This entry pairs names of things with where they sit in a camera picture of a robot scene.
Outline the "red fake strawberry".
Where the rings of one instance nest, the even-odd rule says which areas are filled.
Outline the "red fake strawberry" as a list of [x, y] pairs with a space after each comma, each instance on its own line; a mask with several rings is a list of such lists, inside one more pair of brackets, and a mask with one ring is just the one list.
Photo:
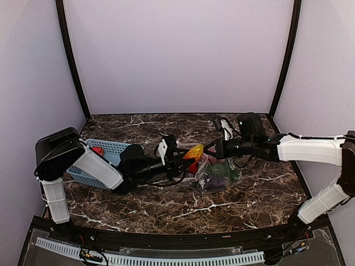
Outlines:
[[98, 155], [104, 156], [104, 149], [102, 147], [94, 146], [92, 147], [92, 150], [96, 152]]

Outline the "clear zip top bag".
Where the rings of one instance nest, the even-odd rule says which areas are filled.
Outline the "clear zip top bag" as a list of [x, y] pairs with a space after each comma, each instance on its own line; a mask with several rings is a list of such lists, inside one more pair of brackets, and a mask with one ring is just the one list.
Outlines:
[[178, 184], [195, 192], [206, 195], [226, 190], [241, 182], [241, 170], [230, 158], [217, 160], [202, 154], [196, 164], [195, 173], [188, 171], [184, 179]]

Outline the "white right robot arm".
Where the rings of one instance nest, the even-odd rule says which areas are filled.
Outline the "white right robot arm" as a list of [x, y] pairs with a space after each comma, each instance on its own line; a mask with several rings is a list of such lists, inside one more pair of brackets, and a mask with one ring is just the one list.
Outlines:
[[238, 137], [233, 137], [232, 126], [217, 116], [217, 131], [225, 134], [204, 148], [204, 152], [220, 160], [251, 155], [270, 162], [305, 161], [341, 167], [341, 175], [316, 196], [297, 207], [284, 226], [283, 236], [294, 241], [305, 225], [354, 198], [354, 131], [345, 135], [313, 137], [292, 133], [267, 136], [260, 115], [253, 112], [237, 117]]

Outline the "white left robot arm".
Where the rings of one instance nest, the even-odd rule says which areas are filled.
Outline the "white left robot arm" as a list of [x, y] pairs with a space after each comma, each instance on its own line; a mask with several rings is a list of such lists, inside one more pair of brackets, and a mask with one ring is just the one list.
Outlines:
[[159, 156], [152, 158], [138, 144], [82, 140], [69, 127], [40, 139], [35, 145], [37, 166], [34, 175], [41, 183], [56, 231], [67, 242], [78, 237], [72, 225], [63, 185], [65, 172], [78, 182], [127, 195], [137, 185], [149, 185], [157, 175], [166, 174], [171, 185], [179, 184], [193, 158], [185, 158], [186, 149], [178, 147], [173, 135], [165, 136], [157, 146]]

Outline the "orange yellow fake mango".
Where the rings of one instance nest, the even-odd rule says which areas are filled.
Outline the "orange yellow fake mango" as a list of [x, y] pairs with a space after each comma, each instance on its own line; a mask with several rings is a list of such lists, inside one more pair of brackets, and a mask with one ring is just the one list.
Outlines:
[[192, 147], [185, 155], [184, 159], [195, 159], [198, 161], [204, 153], [204, 146], [202, 144], [198, 144]]

